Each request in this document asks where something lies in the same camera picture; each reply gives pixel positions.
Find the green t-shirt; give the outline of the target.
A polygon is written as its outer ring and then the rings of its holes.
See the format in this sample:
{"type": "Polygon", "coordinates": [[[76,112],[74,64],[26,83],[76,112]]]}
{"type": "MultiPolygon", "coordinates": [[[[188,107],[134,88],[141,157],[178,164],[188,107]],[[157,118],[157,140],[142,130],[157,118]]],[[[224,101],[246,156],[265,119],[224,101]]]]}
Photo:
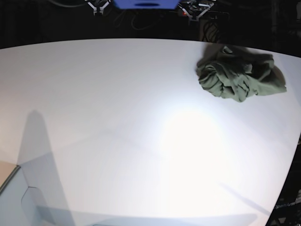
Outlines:
{"type": "Polygon", "coordinates": [[[196,65],[198,82],[215,97],[242,103],[252,96],[285,93],[286,81],[272,54],[220,46],[196,65]]]}

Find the black power strip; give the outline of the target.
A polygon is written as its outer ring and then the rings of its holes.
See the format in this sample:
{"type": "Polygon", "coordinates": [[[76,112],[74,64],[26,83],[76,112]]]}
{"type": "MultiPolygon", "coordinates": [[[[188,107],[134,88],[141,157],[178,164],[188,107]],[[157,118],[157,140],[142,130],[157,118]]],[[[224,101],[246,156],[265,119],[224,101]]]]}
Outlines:
{"type": "Polygon", "coordinates": [[[209,19],[209,20],[217,20],[221,18],[230,18],[230,14],[227,12],[214,11],[205,9],[203,11],[195,11],[193,13],[189,13],[184,8],[177,10],[178,16],[187,17],[189,21],[197,22],[201,19],[209,19]]]}

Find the blue box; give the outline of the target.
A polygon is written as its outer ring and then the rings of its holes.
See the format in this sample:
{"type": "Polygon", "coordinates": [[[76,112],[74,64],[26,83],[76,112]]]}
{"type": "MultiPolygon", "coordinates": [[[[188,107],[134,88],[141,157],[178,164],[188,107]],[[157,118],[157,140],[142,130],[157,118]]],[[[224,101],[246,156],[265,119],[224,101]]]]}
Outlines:
{"type": "Polygon", "coordinates": [[[174,9],[180,0],[114,0],[120,9],[174,9]]]}

